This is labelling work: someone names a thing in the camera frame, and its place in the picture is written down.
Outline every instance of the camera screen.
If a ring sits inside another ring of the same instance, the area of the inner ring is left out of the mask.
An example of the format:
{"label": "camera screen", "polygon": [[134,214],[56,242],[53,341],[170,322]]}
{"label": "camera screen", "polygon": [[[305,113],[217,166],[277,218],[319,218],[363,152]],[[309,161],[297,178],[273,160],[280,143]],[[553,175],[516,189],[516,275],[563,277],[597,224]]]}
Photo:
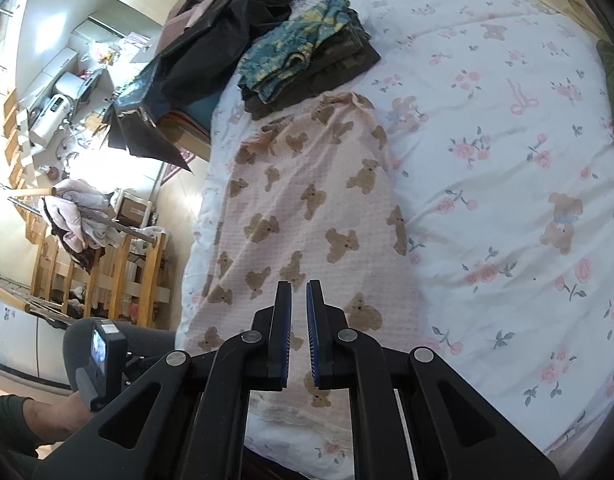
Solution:
{"label": "camera screen", "polygon": [[91,357],[100,368],[100,371],[104,374],[104,360],[106,359],[106,343],[98,332],[94,329],[93,336],[91,338]]}

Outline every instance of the white bedsheet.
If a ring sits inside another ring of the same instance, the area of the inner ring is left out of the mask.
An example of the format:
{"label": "white bedsheet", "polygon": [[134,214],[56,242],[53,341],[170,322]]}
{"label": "white bedsheet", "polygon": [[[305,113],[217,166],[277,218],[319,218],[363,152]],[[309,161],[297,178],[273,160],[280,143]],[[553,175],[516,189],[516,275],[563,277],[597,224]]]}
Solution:
{"label": "white bedsheet", "polygon": [[[537,0],[350,1],[382,61],[342,89],[367,96],[388,132],[428,344],[556,449],[614,400],[614,142],[596,38]],[[179,345],[228,166],[257,124],[236,81],[213,118]],[[290,468],[352,475],[333,436],[252,416],[247,430]]]}

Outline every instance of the red patterned rug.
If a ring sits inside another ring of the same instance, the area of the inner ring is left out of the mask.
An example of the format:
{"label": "red patterned rug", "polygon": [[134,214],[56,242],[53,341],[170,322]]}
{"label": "red patterned rug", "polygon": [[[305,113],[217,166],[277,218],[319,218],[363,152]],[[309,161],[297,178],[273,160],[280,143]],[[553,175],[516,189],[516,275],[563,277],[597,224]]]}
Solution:
{"label": "red patterned rug", "polygon": [[[187,164],[189,164],[192,160],[194,160],[194,158],[196,158],[196,155],[194,155],[192,152],[185,150],[184,148],[180,149],[180,155],[183,156],[184,161]],[[167,180],[178,174],[178,171],[180,170],[182,170],[182,168],[178,168],[173,164],[167,164],[167,167],[165,168],[165,174],[162,177],[162,184],[164,184]]]}

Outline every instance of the folded clothes stack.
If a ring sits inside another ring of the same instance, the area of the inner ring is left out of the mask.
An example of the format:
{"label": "folded clothes stack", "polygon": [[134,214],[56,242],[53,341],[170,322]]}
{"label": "folded clothes stack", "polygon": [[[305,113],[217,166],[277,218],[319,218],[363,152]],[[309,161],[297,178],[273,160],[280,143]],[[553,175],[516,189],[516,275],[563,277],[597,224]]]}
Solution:
{"label": "folded clothes stack", "polygon": [[238,63],[254,120],[333,90],[380,60],[348,0],[323,0],[265,34]]}

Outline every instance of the person's arm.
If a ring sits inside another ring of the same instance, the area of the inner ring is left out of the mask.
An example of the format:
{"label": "person's arm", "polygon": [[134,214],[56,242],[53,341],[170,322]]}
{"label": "person's arm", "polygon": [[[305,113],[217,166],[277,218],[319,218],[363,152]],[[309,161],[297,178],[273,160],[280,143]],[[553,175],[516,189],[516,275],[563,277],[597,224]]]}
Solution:
{"label": "person's arm", "polygon": [[85,407],[80,393],[76,392],[58,404],[25,399],[23,416],[35,435],[44,443],[54,444],[70,437],[87,424],[94,414]]}

